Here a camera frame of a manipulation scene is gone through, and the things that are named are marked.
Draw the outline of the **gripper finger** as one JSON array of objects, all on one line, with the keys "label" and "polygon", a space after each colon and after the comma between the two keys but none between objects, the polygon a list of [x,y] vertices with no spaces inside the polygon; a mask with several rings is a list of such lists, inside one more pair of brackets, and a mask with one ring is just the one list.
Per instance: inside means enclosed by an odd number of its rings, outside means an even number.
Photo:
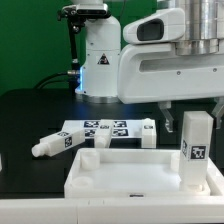
[{"label": "gripper finger", "polygon": [[214,99],[214,101],[216,102],[216,105],[212,111],[212,114],[216,119],[216,128],[220,129],[222,116],[224,115],[224,97],[217,97]]}]

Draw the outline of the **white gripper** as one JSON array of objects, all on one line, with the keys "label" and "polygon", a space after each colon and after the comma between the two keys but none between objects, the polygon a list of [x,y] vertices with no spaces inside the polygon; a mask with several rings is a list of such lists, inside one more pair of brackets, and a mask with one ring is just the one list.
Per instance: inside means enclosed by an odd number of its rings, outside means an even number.
[{"label": "white gripper", "polygon": [[222,96],[224,41],[218,53],[208,55],[177,56],[172,43],[127,45],[121,52],[119,99],[127,104],[159,102],[169,133],[174,131],[170,101]]}]

